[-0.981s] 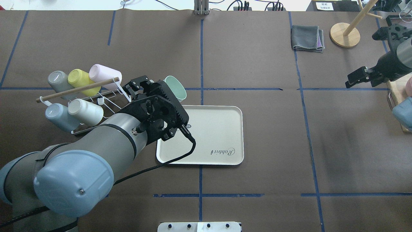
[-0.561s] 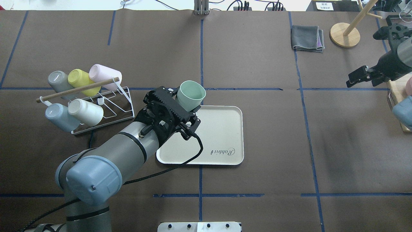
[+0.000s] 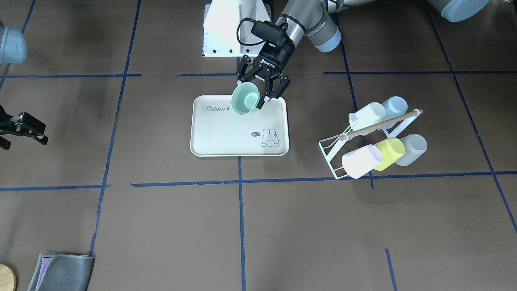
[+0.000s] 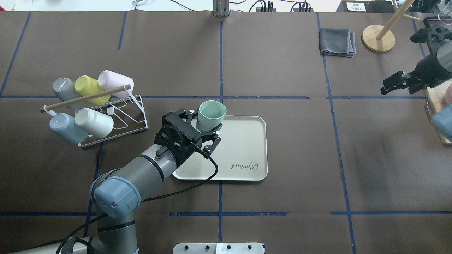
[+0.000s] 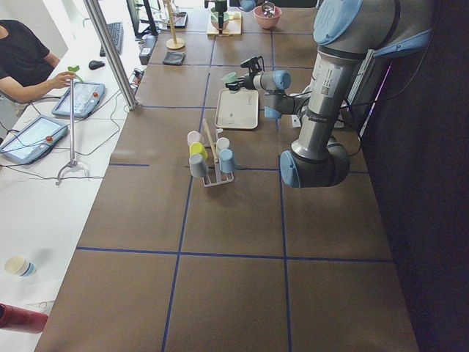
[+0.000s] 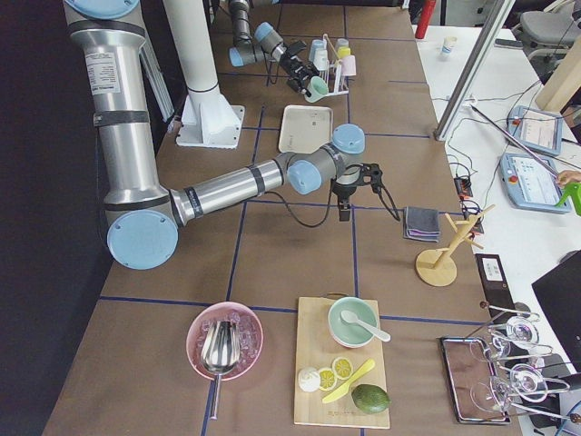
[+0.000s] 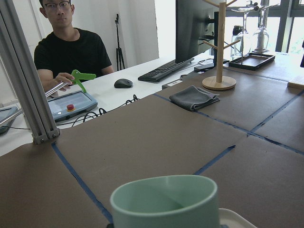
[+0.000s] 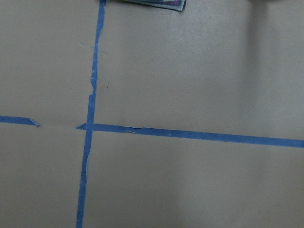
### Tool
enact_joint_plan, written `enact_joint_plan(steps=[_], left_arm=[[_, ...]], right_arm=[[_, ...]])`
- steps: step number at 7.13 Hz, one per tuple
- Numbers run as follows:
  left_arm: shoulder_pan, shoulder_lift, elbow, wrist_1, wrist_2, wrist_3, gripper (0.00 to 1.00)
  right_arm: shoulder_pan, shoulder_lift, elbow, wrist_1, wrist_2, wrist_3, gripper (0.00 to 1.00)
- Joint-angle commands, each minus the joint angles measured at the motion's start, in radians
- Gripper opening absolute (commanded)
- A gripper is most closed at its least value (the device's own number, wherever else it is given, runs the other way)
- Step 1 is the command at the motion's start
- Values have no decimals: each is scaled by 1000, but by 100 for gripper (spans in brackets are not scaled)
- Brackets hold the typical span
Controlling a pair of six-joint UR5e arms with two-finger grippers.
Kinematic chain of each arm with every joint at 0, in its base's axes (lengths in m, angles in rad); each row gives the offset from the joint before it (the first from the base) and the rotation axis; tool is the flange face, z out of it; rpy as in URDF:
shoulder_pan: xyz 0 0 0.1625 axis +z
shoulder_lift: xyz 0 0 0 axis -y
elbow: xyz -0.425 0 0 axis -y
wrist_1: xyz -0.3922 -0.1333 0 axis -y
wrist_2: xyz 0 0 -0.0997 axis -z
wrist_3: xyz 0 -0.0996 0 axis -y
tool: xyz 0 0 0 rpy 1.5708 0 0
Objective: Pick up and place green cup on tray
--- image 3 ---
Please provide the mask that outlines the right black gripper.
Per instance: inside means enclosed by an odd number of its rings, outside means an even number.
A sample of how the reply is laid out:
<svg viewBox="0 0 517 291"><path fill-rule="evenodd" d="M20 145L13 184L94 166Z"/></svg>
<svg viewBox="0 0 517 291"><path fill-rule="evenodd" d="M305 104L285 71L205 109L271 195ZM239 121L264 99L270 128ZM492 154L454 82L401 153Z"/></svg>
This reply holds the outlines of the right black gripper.
<svg viewBox="0 0 517 291"><path fill-rule="evenodd" d="M18 116L6 113L4 107L0 107L0 131L1 135L13 134L17 136L31 137L42 145L47 145L48 137L44 134L46 124L27 112L21 112ZM11 142L0 137L0 147L8 150Z"/></svg>

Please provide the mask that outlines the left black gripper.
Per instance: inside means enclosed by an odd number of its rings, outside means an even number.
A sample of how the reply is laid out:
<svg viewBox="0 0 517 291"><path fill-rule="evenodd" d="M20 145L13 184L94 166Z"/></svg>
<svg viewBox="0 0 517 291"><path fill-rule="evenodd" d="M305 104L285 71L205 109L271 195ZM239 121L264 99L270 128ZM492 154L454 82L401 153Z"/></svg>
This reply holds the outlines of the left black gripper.
<svg viewBox="0 0 517 291"><path fill-rule="evenodd" d="M279 98L291 83L290 78L282 74L287 62L295 51L295 45L290 39L284 39L281 44L267 41L257 57L244 55L236 70L237 85L251 82L253 79L264 81L265 91L258 100L256 108L262 109L264 103L272 98ZM273 89L273 82L278 79L279 85Z"/></svg>

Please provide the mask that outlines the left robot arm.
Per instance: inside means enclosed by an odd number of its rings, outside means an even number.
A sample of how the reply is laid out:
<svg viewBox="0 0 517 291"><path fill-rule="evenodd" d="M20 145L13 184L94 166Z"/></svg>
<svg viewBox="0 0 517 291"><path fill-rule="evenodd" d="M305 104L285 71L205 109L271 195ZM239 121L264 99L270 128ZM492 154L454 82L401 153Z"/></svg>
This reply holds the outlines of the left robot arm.
<svg viewBox="0 0 517 291"><path fill-rule="evenodd" d="M276 22L243 18L241 23L251 22L251 34L259 38L262 45L254 59L244 55L236 70L239 85L253 79L264 82L264 92L251 103L252 109L260 110L266 102L282 96L290 84L283 70L303 37L317 50L330 52L342 40L331 15L371 3L371 0L290 0Z"/></svg>

